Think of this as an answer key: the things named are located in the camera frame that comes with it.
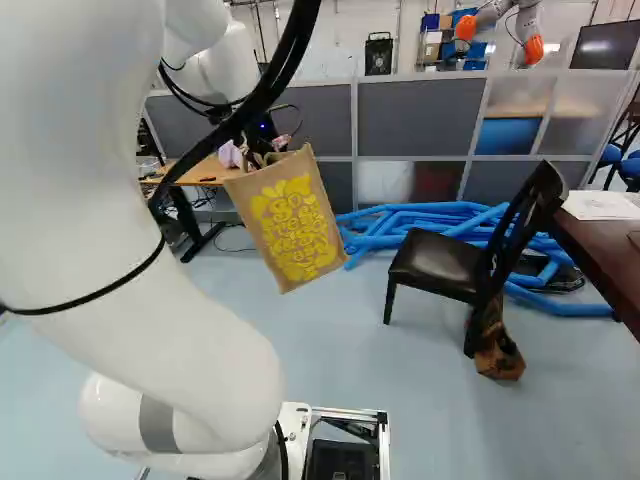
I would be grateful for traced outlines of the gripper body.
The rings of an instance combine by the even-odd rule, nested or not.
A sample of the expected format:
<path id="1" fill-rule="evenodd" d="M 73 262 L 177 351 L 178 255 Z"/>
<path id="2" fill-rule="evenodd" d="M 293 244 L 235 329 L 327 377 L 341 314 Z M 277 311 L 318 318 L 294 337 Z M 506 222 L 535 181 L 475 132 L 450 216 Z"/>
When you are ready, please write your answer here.
<path id="1" fill-rule="evenodd" d="M 269 112 L 249 122 L 244 133 L 249 150 L 255 153 L 274 152 L 273 140 L 280 135 Z"/>

